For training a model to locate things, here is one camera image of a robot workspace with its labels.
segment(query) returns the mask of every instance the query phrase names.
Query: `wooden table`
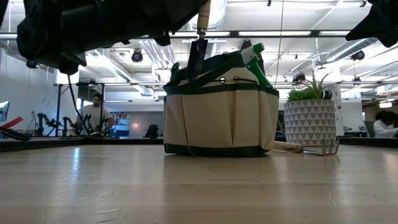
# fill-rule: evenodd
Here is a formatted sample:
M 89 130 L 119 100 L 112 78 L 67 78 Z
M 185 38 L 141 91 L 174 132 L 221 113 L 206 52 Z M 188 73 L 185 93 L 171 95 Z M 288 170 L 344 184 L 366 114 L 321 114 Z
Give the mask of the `wooden table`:
M 398 223 L 398 151 L 167 156 L 162 146 L 0 154 L 0 223 Z

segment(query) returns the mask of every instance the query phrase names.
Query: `red object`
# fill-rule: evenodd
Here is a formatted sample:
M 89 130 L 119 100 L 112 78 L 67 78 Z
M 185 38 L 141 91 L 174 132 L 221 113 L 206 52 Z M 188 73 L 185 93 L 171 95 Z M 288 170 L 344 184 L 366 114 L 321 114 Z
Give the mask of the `red object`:
M 7 124 L 1 126 L 2 128 L 11 128 L 17 124 L 19 124 L 20 122 L 22 122 L 23 119 L 21 117 L 18 117 L 16 119 L 13 119 L 12 121 L 8 122 Z

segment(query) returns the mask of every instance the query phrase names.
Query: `garden tool bag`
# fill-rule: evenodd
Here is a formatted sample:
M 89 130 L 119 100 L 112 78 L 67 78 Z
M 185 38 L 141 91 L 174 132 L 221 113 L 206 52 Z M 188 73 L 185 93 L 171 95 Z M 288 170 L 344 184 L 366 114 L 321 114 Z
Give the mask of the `garden tool bag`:
M 240 52 L 204 61 L 189 82 L 187 69 L 164 86 L 166 153 L 260 157 L 274 143 L 279 92 L 259 85 Z

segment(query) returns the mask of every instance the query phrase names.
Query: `green spray bottle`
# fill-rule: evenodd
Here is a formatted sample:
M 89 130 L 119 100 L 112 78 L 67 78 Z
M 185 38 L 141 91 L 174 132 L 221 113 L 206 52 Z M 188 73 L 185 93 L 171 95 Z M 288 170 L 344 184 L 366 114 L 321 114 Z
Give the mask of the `green spray bottle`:
M 272 88 L 271 83 L 269 83 L 265 74 L 262 72 L 259 66 L 261 52 L 264 51 L 264 49 L 265 48 L 262 43 L 254 44 L 252 47 L 248 47 L 242 50 L 241 55 L 243 58 L 243 62 L 248 66 L 248 69 L 257 77 L 260 84 Z

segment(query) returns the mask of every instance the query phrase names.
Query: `white t-shirt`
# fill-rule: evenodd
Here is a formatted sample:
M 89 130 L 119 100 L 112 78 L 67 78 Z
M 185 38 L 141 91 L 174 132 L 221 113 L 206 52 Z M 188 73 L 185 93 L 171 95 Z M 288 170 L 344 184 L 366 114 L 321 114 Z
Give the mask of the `white t-shirt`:
M 393 138 L 398 132 L 398 128 L 387 126 L 381 120 L 377 120 L 373 124 L 375 138 Z
M 94 107 L 93 105 L 87 105 L 85 107 L 83 107 L 82 109 L 80 109 L 80 114 L 81 117 L 84 119 L 86 114 L 90 114 L 91 115 L 91 126 L 95 129 L 95 127 L 97 127 L 97 125 L 100 124 L 100 112 L 101 112 L 101 106 L 97 106 Z M 111 115 L 111 113 L 103 108 L 103 114 L 102 114 L 102 118 L 113 118 L 113 116 Z

